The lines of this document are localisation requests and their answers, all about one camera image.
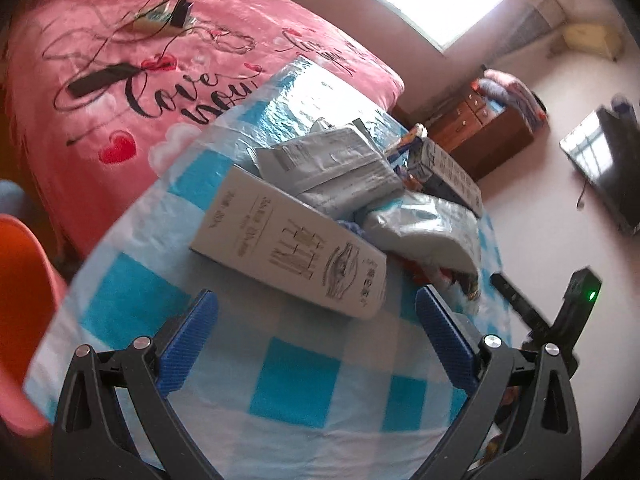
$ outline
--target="orange chair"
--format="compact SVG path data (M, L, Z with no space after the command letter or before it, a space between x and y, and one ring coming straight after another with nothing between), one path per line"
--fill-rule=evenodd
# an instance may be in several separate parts
M66 293L33 233L0 214L0 417L14 433L35 436L49 423L22 392L40 340Z

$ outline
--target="tiled floor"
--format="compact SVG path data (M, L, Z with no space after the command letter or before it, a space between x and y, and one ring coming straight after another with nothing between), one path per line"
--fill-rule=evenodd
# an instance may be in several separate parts
M4 91L0 90L0 110L4 109ZM42 213L29 227L38 237L40 243L47 251L49 258L56 254L56 235L49 223L49 219L42 208L40 198L33 177L28 169L26 160L20 158L20 154L12 145L9 134L9 119L0 112L0 180L11 180L20 185L29 197L41 208Z

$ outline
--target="folded blanket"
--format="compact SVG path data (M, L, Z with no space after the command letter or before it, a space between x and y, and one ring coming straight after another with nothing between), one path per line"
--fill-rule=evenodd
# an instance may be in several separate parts
M516 108L532 132L545 123L545 121L539 118L527 100L523 99L519 94L510 92L504 86L491 79L478 79L472 84L472 88L479 94L497 101L501 105Z
M497 70L486 70L484 72L484 77L497 82L499 85L505 87L511 94L522 99L541 121L546 121L546 113L540 107L538 100L535 98L531 90L529 90L516 76L504 72L498 72Z

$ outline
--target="product box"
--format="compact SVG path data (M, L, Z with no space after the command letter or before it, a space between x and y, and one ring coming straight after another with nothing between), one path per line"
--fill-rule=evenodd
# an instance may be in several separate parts
M191 249L303 300L361 319L385 300L386 256L233 166Z
M440 146L428 137L422 149L409 152L407 169L422 184L424 192L471 209L480 218L483 214L479 187Z

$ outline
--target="blue gripper pad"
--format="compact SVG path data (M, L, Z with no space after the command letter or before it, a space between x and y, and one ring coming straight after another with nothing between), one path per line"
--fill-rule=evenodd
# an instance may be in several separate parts
M447 309L424 287L415 297L415 312L451 384L471 396L478 388L476 357Z
M182 387L217 320L216 295L202 292L160 356L156 387L164 398Z

